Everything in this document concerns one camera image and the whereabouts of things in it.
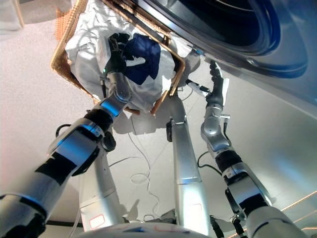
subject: dark blue garment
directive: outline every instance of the dark blue garment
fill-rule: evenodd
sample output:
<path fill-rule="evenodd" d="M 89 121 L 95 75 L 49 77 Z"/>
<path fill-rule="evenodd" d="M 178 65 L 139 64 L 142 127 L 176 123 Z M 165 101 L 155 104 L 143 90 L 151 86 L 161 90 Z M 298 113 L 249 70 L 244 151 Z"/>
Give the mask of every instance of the dark blue garment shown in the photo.
<path fill-rule="evenodd" d="M 155 79 L 159 72 L 160 47 L 148 36 L 134 34 L 133 39 L 128 41 L 124 49 L 124 56 L 143 57 L 145 63 L 126 68 L 124 75 L 133 82 L 141 85 L 148 76 Z"/>

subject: floor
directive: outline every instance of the floor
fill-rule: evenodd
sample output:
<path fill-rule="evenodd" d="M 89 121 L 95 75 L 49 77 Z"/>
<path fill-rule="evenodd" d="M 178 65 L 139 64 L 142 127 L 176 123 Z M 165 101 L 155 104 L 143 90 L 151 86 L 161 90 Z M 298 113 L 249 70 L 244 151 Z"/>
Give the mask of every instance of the floor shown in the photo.
<path fill-rule="evenodd" d="M 54 20 L 27 24 L 18 36 L 0 43 L 1 192 L 45 160 L 46 149 L 59 125 L 74 122 L 93 106 L 87 95 L 50 70 L 57 44 L 53 31 Z M 276 198 L 274 205 L 282 209 L 314 192 L 316 121 L 243 79 L 228 77 L 231 81 L 224 112 L 231 115 L 231 120 L 227 133 L 238 154 Z M 203 59 L 189 78 L 212 86 L 208 64 Z M 182 90 L 179 95 L 185 99 L 191 91 L 188 87 Z M 207 150 L 200 137 L 206 103 L 193 93 L 184 100 L 184 106 L 193 147 L 199 156 Z M 129 220 L 142 220 L 147 214 L 162 214 L 174 208 L 172 144 L 167 142 L 165 132 L 168 120 L 166 101 L 156 117 L 121 115 L 113 126 L 117 148 L 109 153 L 109 163 L 136 157 L 111 167 L 120 203 Z M 131 176 L 147 172 L 137 147 L 150 161 L 150 190 L 159 201 L 147 191 L 146 184 L 131 183 Z M 202 162 L 214 164 L 210 155 L 204 156 Z M 232 212 L 225 199 L 222 178 L 205 168 L 201 175 L 210 214 L 228 221 Z M 316 197 L 308 207 L 317 209 Z M 78 178 L 72 178 L 50 219 L 74 221 L 77 209 Z M 232 228 L 223 222 L 223 229 Z"/>

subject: washing machine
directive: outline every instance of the washing machine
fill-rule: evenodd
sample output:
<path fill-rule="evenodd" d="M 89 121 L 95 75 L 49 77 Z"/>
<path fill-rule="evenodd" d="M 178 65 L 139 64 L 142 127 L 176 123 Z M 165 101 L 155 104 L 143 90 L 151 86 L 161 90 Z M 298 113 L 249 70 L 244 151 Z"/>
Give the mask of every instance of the washing machine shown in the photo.
<path fill-rule="evenodd" d="M 317 118 L 316 0 L 125 0 L 227 72 Z"/>

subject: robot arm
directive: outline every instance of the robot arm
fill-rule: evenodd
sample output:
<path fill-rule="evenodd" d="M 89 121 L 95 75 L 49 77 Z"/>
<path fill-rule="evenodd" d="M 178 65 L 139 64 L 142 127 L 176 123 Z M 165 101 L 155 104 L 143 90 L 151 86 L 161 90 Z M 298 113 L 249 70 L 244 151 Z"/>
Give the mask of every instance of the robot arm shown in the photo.
<path fill-rule="evenodd" d="M 227 184 L 225 194 L 232 211 L 240 220 L 246 220 L 250 238 L 306 237 L 281 211 L 271 207 L 271 198 L 266 188 L 242 162 L 230 140 L 222 134 L 220 120 L 227 117 L 222 115 L 227 83 L 216 62 L 211 62 L 210 69 L 214 86 L 212 92 L 207 90 L 205 94 L 207 106 L 201 136 Z M 199 87 L 197 84 L 189 86 L 196 89 Z"/>
<path fill-rule="evenodd" d="M 68 179 L 84 173 L 101 150 L 113 119 L 130 102 L 121 72 L 107 75 L 109 96 L 77 120 L 49 146 L 46 161 L 0 197 L 0 237 L 37 237 Z"/>

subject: white cloth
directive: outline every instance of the white cloth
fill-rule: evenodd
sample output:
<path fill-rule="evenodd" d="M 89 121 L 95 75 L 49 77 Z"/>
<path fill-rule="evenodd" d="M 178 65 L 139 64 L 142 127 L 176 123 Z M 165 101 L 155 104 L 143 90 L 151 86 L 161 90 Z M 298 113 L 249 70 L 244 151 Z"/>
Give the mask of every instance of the white cloth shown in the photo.
<path fill-rule="evenodd" d="M 88 0 L 85 12 L 79 16 L 75 34 L 65 47 L 71 60 L 71 72 L 88 92 L 100 99 L 103 98 L 100 79 L 104 78 L 103 68 L 110 58 L 107 39 L 114 33 L 127 33 L 130 39 L 134 33 L 143 34 L 100 0 Z M 170 52 L 160 48 L 157 77 L 148 76 L 142 85 L 128 80 L 133 108 L 149 112 L 154 102 L 170 88 L 175 63 Z"/>

